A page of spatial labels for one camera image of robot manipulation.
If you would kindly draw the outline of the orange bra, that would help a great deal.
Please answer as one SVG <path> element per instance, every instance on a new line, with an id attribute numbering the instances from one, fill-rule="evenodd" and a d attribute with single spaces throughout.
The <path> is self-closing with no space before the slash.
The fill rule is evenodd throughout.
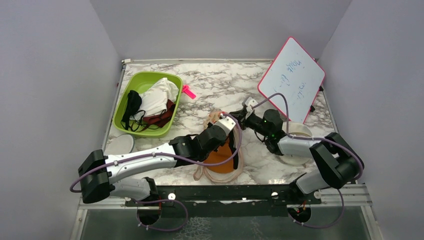
<path id="1" fill-rule="evenodd" d="M 236 150 L 236 141 L 233 136 L 229 136 L 223 146 L 216 151 L 212 151 L 208 158 L 203 161 L 205 164 L 218 164 L 227 160 Z M 228 174 L 239 168 L 240 157 L 236 154 L 231 160 L 217 166 L 207 166 L 206 168 L 213 173 Z"/>

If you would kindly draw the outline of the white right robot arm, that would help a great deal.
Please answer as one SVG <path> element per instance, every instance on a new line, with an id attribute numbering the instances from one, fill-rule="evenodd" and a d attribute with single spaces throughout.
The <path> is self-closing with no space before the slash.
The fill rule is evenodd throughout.
<path id="1" fill-rule="evenodd" d="M 243 130 L 249 128 L 262 135 L 262 142 L 270 153 L 314 160 L 316 170 L 299 176 L 289 184 L 289 199 L 296 204 L 302 203 L 317 190 L 342 188 L 364 168 L 363 162 L 336 132 L 324 138 L 291 137 L 283 130 L 283 119 L 275 109 L 266 110 L 262 117 L 248 111 L 247 107 L 230 115 L 237 119 Z"/>

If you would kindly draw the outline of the peach patterned mesh laundry bag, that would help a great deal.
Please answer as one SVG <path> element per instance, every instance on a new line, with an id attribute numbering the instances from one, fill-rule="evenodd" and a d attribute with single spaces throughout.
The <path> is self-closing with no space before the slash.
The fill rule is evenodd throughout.
<path id="1" fill-rule="evenodd" d="M 232 137 L 234 137 L 236 149 L 239 146 L 239 144 L 241 143 L 240 135 L 241 135 L 241 131 L 237 127 L 235 127 L 232 130 Z M 237 152 L 237 154 L 240 157 L 240 163 L 238 165 L 238 169 L 234 170 L 233 172 L 230 172 L 230 173 L 215 173 L 215 172 L 212 172 L 211 170 L 208 170 L 207 166 L 199 165 L 199 166 L 197 166 L 195 172 L 193 173 L 193 179 L 195 181 L 198 181 L 202 177 L 206 177 L 207 179 L 209 179 L 209 181 L 211 181 L 213 183 L 228 183 L 228 182 L 235 180 L 243 172 L 243 168 L 245 166 L 245 161 L 244 161 L 242 151 L 239 150 Z"/>

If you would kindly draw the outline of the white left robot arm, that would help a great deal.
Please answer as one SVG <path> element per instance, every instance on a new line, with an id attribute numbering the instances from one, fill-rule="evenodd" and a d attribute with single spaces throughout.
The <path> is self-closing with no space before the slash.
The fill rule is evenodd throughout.
<path id="1" fill-rule="evenodd" d="M 80 184 L 82 201 L 93 204 L 110 196 L 132 197 L 144 205 L 157 200 L 155 183 L 150 178 L 131 182 L 130 177 L 158 169 L 172 169 L 186 165 L 206 166 L 208 156 L 226 142 L 240 126 L 225 117 L 208 126 L 199 134 L 178 136 L 157 147 L 127 154 L 105 155 L 103 150 L 92 151 L 78 168 L 78 179 L 70 191 Z"/>

